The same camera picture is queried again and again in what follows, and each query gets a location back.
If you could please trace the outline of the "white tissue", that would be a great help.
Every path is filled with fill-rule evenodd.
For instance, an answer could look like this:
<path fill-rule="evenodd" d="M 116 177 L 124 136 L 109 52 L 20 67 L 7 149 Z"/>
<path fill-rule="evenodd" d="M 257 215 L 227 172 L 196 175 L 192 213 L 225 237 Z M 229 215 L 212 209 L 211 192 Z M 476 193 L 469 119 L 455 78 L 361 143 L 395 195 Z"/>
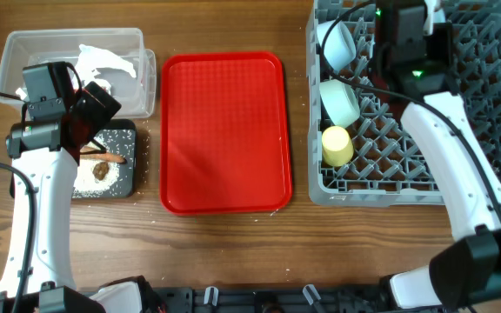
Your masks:
<path fill-rule="evenodd" d="M 46 41 L 5 47 L 0 64 L 0 91 L 27 97 L 23 68 L 42 63 L 73 64 L 83 85 L 98 83 L 120 102 L 125 110 L 138 106 L 145 93 L 145 51 L 139 43 L 66 43 Z"/>

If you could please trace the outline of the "orange carrot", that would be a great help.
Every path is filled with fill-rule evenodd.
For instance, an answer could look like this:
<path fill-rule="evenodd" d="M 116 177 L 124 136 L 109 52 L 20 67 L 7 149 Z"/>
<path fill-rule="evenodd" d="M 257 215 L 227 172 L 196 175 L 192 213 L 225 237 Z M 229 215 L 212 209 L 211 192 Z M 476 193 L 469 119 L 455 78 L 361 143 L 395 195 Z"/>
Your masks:
<path fill-rule="evenodd" d="M 126 163 L 126 159 L 118 154 L 102 153 L 102 154 L 81 154 L 81 159 L 98 160 L 107 163 Z"/>

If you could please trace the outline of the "brown food scrap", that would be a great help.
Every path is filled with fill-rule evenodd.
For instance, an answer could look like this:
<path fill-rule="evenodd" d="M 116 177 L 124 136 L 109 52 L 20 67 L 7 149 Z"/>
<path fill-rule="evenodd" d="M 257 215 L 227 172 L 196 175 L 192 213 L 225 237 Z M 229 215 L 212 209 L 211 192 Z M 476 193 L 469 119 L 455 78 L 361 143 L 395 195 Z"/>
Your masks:
<path fill-rule="evenodd" d="M 107 176 L 109 170 L 110 166 L 107 162 L 100 162 L 94 166 L 92 174 L 98 181 L 103 181 Z"/>

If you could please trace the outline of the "light blue rice bowl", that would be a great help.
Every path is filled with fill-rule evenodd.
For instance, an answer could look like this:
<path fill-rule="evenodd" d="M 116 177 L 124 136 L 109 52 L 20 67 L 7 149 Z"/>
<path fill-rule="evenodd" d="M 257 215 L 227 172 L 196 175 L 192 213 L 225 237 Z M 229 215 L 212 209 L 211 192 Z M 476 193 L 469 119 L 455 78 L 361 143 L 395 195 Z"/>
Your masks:
<path fill-rule="evenodd" d="M 357 55 L 352 34 L 343 22 L 335 26 L 324 47 L 324 55 L 329 65 L 336 72 L 343 70 Z"/>

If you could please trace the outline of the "light green small bowl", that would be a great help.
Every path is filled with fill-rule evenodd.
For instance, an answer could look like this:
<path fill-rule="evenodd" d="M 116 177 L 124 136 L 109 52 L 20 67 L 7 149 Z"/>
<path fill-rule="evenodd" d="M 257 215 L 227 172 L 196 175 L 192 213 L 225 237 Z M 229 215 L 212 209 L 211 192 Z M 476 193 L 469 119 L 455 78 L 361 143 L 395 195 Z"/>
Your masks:
<path fill-rule="evenodd" d="M 338 80 L 325 81 L 319 84 L 319 92 L 324 109 L 336 126 L 347 128 L 359 119 L 358 100 L 350 85 Z"/>

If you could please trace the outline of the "yellow plastic cup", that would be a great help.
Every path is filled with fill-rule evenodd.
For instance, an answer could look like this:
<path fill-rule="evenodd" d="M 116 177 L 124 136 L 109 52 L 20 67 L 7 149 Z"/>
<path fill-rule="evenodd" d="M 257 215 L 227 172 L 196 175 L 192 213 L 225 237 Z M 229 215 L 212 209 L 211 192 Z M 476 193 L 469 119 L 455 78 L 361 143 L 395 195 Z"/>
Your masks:
<path fill-rule="evenodd" d="M 327 128 L 321 137 L 323 162 L 341 167 L 351 161 L 354 147 L 347 130 L 340 126 Z"/>

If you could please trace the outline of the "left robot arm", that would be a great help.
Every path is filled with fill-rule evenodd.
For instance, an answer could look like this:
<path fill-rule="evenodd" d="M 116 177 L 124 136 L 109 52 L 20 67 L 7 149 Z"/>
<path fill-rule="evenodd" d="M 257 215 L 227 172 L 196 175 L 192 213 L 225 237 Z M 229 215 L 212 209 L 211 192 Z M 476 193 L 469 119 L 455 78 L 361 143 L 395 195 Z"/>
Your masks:
<path fill-rule="evenodd" d="M 6 138 L 14 210 L 0 280 L 0 312 L 160 312 L 164 304 L 143 276 L 77 291 L 70 265 L 70 203 L 81 149 L 120 110 L 96 83 L 73 83 L 71 63 L 23 69 L 28 99 Z"/>

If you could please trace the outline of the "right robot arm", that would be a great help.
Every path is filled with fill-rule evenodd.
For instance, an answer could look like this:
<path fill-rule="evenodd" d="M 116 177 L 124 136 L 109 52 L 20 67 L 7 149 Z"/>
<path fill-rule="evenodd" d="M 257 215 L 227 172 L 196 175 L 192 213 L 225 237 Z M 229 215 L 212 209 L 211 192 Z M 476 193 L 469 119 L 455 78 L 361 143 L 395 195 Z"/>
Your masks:
<path fill-rule="evenodd" d="M 402 103 L 400 122 L 421 151 L 451 224 L 453 244 L 391 276 L 400 309 L 456 310 L 501 297 L 501 183 L 468 122 L 455 82 L 453 29 L 437 1 L 379 1 L 370 78 Z"/>

